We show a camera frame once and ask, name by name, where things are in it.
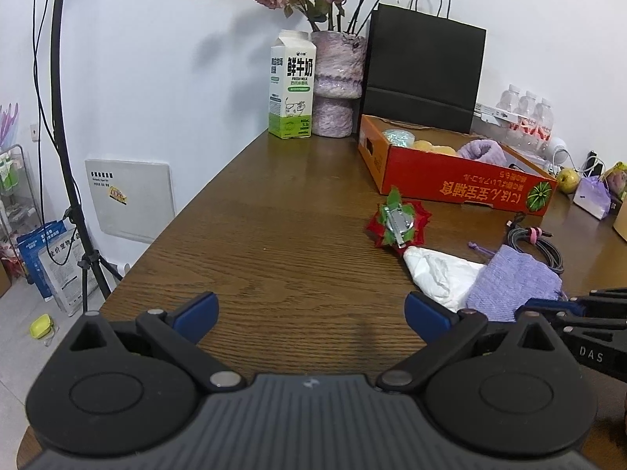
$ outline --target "blue gripper pad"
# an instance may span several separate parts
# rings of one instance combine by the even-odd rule
[[[165,321],[174,331],[196,345],[217,323],[219,313],[217,295],[205,292],[169,313]]]
[[[575,316],[585,316],[585,306],[576,302],[563,301],[563,300],[543,300],[543,299],[529,299],[525,302],[528,307],[546,307],[548,309],[557,309],[559,311],[569,311]]]
[[[405,299],[405,321],[428,344],[457,323],[459,316],[423,293],[413,291]]]

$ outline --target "floor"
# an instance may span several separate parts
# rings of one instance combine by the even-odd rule
[[[100,309],[103,302],[98,289],[89,297],[90,309]],[[58,327],[49,347],[28,331],[45,313]],[[54,300],[46,303],[25,279],[16,280],[0,298],[0,470],[16,469],[15,456],[27,427],[26,394],[79,315],[68,317]]]

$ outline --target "purple towel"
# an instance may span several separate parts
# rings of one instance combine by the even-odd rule
[[[479,272],[468,292],[467,307],[491,322],[514,322],[514,311],[531,298],[559,300],[562,279],[530,254],[501,246]]]
[[[462,146],[457,154],[473,161],[507,166],[506,154],[500,145],[492,139],[475,139]]]

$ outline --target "flower vase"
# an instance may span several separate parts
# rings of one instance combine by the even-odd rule
[[[343,32],[314,32],[316,46],[313,82],[312,133],[350,136],[353,100],[362,94],[367,41]]]

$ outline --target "watermelon illustration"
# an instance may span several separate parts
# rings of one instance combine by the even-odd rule
[[[551,184],[540,182],[527,195],[527,208],[532,212],[542,210],[551,199]]]

